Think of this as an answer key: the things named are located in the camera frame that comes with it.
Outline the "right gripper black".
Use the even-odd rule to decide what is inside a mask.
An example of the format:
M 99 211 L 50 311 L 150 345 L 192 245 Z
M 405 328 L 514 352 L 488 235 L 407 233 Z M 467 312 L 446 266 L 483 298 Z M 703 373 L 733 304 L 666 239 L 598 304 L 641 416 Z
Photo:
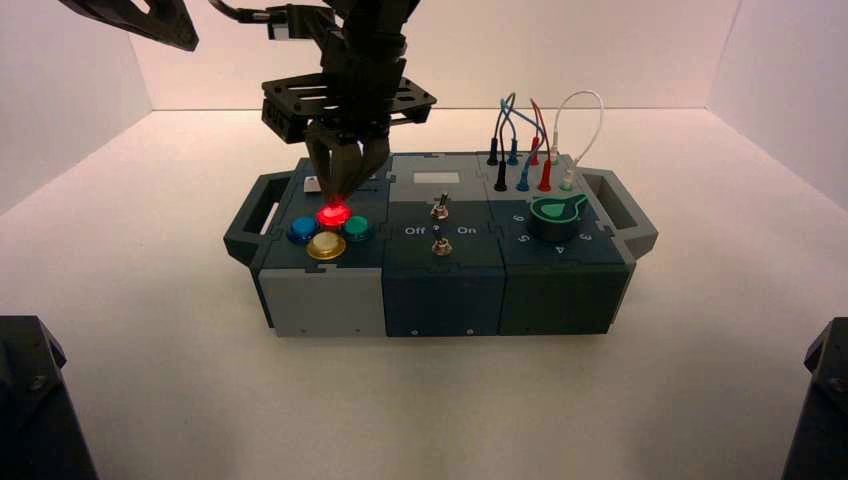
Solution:
M 406 66 L 401 25 L 323 25 L 322 72 L 338 112 L 312 122 L 305 143 L 325 200 L 343 200 L 386 162 L 391 104 Z M 339 153 L 339 178 L 333 155 Z

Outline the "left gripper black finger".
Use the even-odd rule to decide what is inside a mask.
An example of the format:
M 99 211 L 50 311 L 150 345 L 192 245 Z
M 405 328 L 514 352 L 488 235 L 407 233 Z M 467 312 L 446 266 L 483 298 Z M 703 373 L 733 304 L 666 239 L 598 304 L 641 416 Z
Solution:
M 129 0 L 60 0 L 60 3 L 83 17 L 184 51 L 193 52 L 199 43 L 182 0 L 144 1 L 147 11 Z

